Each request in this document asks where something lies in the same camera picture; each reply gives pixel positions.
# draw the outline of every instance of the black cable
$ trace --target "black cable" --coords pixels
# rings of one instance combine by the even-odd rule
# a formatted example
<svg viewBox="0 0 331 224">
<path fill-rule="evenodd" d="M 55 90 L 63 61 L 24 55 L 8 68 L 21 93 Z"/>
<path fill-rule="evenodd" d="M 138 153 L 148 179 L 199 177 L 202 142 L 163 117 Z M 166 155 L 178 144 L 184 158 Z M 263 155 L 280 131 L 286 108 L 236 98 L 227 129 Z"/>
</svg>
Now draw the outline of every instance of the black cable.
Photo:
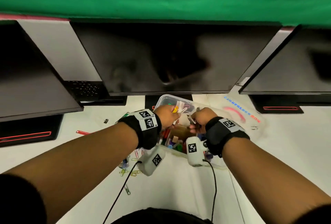
<svg viewBox="0 0 331 224">
<path fill-rule="evenodd" d="M 209 166 L 212 168 L 212 170 L 213 170 L 213 174 L 214 174 L 214 180 L 215 180 L 215 195 L 214 195 L 213 211 L 212 211 L 212 222 L 213 222 L 213 217 L 214 217 L 214 206 L 215 206 L 215 199 L 216 199 L 216 194 L 217 194 L 216 176 L 215 176 L 215 171 L 214 171 L 214 168 L 213 168 L 212 164 L 211 164 L 208 160 L 206 160 L 206 159 L 203 159 L 203 161 L 208 162 Z"/>
<path fill-rule="evenodd" d="M 121 190 L 120 190 L 118 196 L 116 197 L 116 199 L 115 199 L 115 201 L 114 201 L 112 207 L 110 208 L 110 210 L 109 210 L 109 212 L 108 212 L 107 216 L 105 217 L 105 220 L 104 220 L 104 222 L 103 222 L 102 224 L 105 224 L 105 221 L 106 221 L 106 219 L 108 218 L 108 216 L 109 216 L 109 214 L 110 214 L 110 211 L 113 209 L 113 207 L 114 207 L 114 205 L 115 205 L 115 203 L 116 203 L 118 197 L 121 195 L 121 193 L 122 193 L 122 191 L 123 191 L 123 188 L 124 188 L 125 185 L 126 185 L 127 180 L 129 179 L 129 177 L 130 177 L 130 175 L 131 175 L 131 173 L 132 173 L 134 167 L 135 167 L 136 164 L 138 164 L 138 163 L 142 163 L 142 162 L 141 162 L 141 161 L 137 161 L 137 162 L 134 164 L 133 168 L 132 168 L 131 171 L 129 172 L 129 175 L 127 176 L 127 178 L 126 178 L 126 180 L 125 180 L 125 182 L 124 182 L 124 185 L 122 186 L 122 188 L 121 188 Z"/>
</svg>

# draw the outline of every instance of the wrist strap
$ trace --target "wrist strap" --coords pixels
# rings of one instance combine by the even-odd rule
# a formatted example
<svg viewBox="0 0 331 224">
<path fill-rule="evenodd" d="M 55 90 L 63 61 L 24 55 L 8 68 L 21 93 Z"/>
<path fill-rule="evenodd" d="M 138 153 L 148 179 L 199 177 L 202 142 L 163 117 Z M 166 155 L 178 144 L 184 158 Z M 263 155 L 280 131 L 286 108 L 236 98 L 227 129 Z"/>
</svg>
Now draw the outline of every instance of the wrist strap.
<svg viewBox="0 0 331 224">
<path fill-rule="evenodd" d="M 250 139 L 241 126 L 223 117 L 212 118 L 206 124 L 205 129 L 206 144 L 209 151 L 220 158 L 222 157 L 223 148 L 229 139 L 233 137 Z"/>
<path fill-rule="evenodd" d="M 135 130 L 139 141 L 137 148 L 143 147 L 149 150 L 156 145 L 162 124 L 159 117 L 151 110 L 143 109 L 129 113 L 118 122 L 124 122 Z"/>
</svg>

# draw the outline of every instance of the human hand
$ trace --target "human hand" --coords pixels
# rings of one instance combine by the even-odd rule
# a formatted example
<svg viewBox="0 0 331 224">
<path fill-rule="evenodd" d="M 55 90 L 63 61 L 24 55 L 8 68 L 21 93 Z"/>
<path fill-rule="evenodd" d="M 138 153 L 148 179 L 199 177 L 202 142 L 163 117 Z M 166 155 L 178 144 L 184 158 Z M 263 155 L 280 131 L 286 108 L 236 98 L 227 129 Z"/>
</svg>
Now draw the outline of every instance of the human hand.
<svg viewBox="0 0 331 224">
<path fill-rule="evenodd" d="M 159 116 L 163 130 L 168 127 L 173 128 L 173 122 L 179 119 L 179 113 L 172 113 L 175 107 L 174 105 L 161 105 L 153 111 Z"/>
<path fill-rule="evenodd" d="M 190 125 L 190 132 L 192 133 L 206 133 L 205 125 L 217 114 L 210 108 L 205 107 L 200 111 L 196 111 L 191 115 L 192 119 L 196 121 L 196 125 Z"/>
</svg>

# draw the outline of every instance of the white desk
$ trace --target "white desk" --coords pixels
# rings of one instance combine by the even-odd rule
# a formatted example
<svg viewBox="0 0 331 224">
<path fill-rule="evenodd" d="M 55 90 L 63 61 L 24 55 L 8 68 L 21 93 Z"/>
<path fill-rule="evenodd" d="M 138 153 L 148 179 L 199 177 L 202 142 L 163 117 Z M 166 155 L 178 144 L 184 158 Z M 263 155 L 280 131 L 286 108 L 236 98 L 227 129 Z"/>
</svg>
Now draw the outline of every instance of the white desk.
<svg viewBox="0 0 331 224">
<path fill-rule="evenodd" d="M 193 100 L 217 107 L 221 96 L 193 95 Z M 243 96 L 246 104 L 250 104 L 248 97 Z M 129 96 L 126 106 L 90 106 L 85 107 L 84 112 L 66 114 L 57 140 L 0 148 L 0 172 L 80 137 L 77 130 L 97 131 L 110 126 L 128 111 L 143 108 L 144 96 Z M 302 115 L 264 115 L 268 127 L 257 144 L 331 195 L 331 107 L 304 107 L 303 110 Z M 119 171 L 119 168 L 114 170 L 58 223 L 102 223 L 126 178 L 126 175 L 121 177 Z M 235 180 L 233 188 L 229 172 L 215 172 L 218 193 L 214 223 L 243 224 L 243 218 L 245 224 L 263 223 Z M 211 216 L 214 182 L 208 167 L 193 168 L 186 159 L 167 154 L 151 177 L 131 176 L 127 184 L 131 195 L 122 192 L 106 223 L 147 207 L 181 210 L 203 219 Z"/>
</svg>

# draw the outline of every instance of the black monitor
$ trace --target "black monitor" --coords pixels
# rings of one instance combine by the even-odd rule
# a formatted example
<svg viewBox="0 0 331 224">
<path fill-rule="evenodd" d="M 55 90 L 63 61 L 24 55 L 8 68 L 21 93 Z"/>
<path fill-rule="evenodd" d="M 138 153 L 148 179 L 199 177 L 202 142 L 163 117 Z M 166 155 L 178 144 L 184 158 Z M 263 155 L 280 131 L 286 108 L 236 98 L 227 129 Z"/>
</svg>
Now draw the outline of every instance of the black monitor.
<svg viewBox="0 0 331 224">
<path fill-rule="evenodd" d="M 331 29 L 299 26 L 246 82 L 240 93 L 331 95 L 330 66 Z"/>
<path fill-rule="evenodd" d="M 83 110 L 17 21 L 0 21 L 0 49 L 0 122 Z"/>
<path fill-rule="evenodd" d="M 71 22 L 112 96 L 227 93 L 278 23 Z"/>
</svg>

